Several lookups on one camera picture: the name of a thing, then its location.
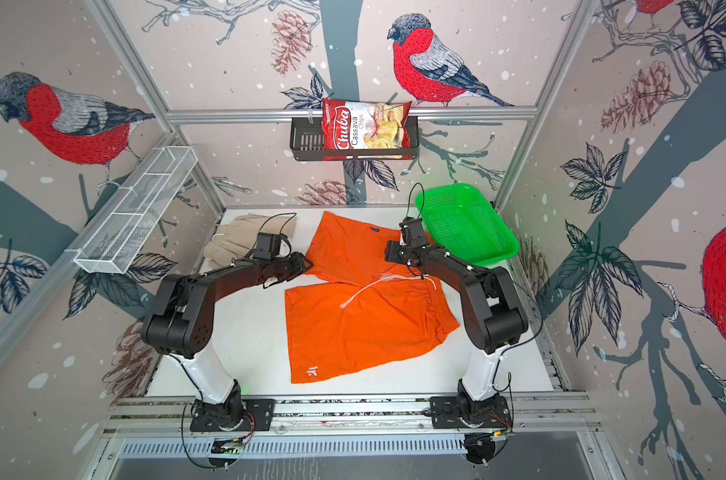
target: bird head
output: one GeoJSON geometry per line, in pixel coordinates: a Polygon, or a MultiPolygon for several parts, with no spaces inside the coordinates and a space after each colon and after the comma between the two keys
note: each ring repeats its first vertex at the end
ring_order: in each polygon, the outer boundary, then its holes
{"type": "Polygon", "coordinates": [[[389,33],[387,33],[387,39],[391,38],[395,40],[395,43],[402,46],[408,35],[413,33],[419,28],[432,28],[430,21],[427,17],[421,13],[407,13],[397,17],[392,23],[389,33]]]}
{"type": "Polygon", "coordinates": [[[27,106],[27,92],[42,82],[34,75],[24,72],[13,72],[0,79],[0,115],[9,121],[18,118],[30,121],[30,109],[27,106]]]}

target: white wire mesh basket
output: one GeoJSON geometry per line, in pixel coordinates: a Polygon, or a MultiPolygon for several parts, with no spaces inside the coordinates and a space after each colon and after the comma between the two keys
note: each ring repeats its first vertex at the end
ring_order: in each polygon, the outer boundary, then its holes
{"type": "Polygon", "coordinates": [[[90,274],[125,274],[197,162],[190,147],[157,149],[147,172],[134,185],[120,187],[128,193],[81,249],[75,263],[90,274]]]}

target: black mounting plate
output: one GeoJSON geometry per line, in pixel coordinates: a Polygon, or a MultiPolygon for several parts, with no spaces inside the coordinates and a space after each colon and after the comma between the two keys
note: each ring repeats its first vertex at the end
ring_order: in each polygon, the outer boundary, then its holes
{"type": "MultiPolygon", "coordinates": [[[[243,413],[250,413],[256,421],[255,432],[269,431],[272,422],[272,413],[275,410],[275,400],[272,398],[246,398],[243,400],[243,413]]],[[[224,418],[210,416],[200,408],[195,409],[193,421],[189,425],[190,432],[248,432],[251,430],[251,422],[245,417],[233,430],[232,423],[224,418]]]]}
{"type": "Polygon", "coordinates": [[[507,408],[506,398],[499,396],[501,401],[497,402],[493,406],[492,410],[487,415],[483,415],[482,418],[474,419],[472,423],[465,422],[462,420],[461,411],[459,409],[459,402],[456,396],[434,396],[430,397],[430,411],[432,416],[432,427],[433,428],[500,428],[506,429],[507,427],[500,419],[506,422],[508,425],[512,425],[512,419],[510,417],[510,411],[504,413],[507,408]]]}

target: gray floor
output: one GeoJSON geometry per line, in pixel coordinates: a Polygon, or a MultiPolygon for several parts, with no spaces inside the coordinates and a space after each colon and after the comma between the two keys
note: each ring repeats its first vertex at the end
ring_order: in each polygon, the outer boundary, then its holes
{"type": "Polygon", "coordinates": [[[127,459],[111,480],[591,480],[577,434],[520,433],[487,468],[474,467],[464,456],[350,456],[239,460],[227,472],[206,472],[186,458],[127,459]]]}

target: white drawstring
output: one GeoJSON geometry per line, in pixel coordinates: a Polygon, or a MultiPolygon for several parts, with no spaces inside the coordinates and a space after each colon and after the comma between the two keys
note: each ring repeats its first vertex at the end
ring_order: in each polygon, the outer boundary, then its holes
{"type": "MultiPolygon", "coordinates": [[[[353,296],[351,296],[349,300],[347,300],[344,303],[339,304],[339,307],[341,307],[342,309],[344,309],[347,305],[350,304],[350,302],[352,302],[358,296],[358,293],[360,293],[363,290],[367,289],[369,286],[374,285],[374,284],[379,283],[379,282],[388,282],[388,281],[393,280],[393,279],[396,279],[396,278],[398,278],[400,280],[421,280],[421,277],[420,276],[385,275],[382,278],[380,278],[379,280],[377,280],[376,282],[368,283],[368,285],[364,286],[363,288],[361,288],[360,290],[358,290],[357,292],[355,292],[355,294],[353,296]]],[[[435,281],[432,278],[430,278],[429,276],[425,275],[425,280],[430,280],[432,282],[433,288],[435,288],[435,290],[437,290],[437,286],[435,285],[435,281]]]]}

